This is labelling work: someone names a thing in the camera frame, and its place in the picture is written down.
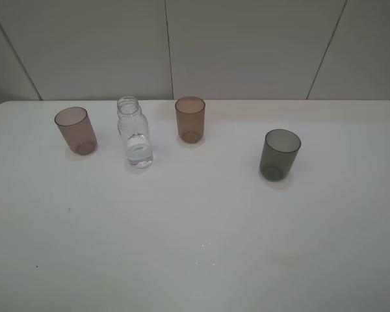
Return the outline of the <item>orange translucent plastic cup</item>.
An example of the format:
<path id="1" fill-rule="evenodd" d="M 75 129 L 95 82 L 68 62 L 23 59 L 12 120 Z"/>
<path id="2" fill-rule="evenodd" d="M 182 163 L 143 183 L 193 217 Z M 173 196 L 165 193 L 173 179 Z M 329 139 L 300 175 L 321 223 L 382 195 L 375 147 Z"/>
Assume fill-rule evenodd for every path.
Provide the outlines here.
<path id="1" fill-rule="evenodd" d="M 187 144 L 199 142 L 204 134 L 204 100 L 194 96 L 182 97 L 176 101 L 175 111 L 180 139 Z"/>

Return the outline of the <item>grey translucent plastic cup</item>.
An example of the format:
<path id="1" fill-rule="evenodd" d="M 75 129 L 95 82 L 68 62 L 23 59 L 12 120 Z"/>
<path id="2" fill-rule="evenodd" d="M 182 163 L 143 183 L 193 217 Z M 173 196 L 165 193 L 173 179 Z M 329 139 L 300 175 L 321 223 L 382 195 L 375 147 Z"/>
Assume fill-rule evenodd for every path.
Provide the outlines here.
<path id="1" fill-rule="evenodd" d="M 259 171 L 268 181 L 285 179 L 294 163 L 302 142 L 292 131 L 273 129 L 265 136 Z"/>

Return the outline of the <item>pink translucent plastic cup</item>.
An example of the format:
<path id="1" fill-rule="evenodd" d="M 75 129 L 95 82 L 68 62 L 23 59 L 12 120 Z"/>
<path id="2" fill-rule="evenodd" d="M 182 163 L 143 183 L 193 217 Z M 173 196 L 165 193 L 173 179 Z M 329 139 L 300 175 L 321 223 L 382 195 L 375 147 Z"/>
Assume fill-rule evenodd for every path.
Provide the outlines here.
<path id="1" fill-rule="evenodd" d="M 54 121 L 72 152 L 83 156 L 96 149 L 97 139 L 86 109 L 69 107 L 58 112 Z"/>

